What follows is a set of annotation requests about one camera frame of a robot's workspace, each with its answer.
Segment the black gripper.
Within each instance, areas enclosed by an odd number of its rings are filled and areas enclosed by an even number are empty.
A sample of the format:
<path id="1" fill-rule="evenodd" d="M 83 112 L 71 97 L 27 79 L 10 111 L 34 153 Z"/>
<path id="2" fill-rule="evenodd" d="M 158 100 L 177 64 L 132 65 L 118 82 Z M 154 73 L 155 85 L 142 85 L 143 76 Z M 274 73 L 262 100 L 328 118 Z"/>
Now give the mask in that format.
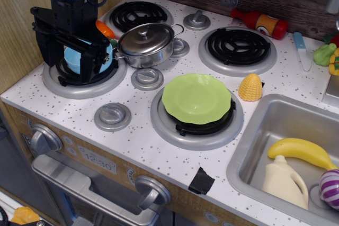
<path id="1" fill-rule="evenodd" d="M 81 49 L 80 81 L 89 83 L 106 62 L 110 45 L 95 25 L 106 0 L 51 0 L 51 9 L 31 8 L 33 30 L 44 59 L 53 67 L 64 57 L 64 45 Z"/>

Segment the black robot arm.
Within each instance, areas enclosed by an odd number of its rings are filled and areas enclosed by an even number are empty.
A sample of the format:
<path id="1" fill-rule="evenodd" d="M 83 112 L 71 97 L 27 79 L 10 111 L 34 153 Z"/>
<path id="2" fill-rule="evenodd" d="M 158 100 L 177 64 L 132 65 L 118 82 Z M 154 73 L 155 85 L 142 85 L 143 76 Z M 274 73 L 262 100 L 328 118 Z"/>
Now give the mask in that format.
<path id="1" fill-rule="evenodd" d="M 99 7 L 105 0 L 51 0 L 51 8 L 32 7 L 32 24 L 45 63 L 64 58 L 64 47 L 81 54 L 79 81 L 88 84 L 100 72 L 109 40 L 97 28 Z"/>

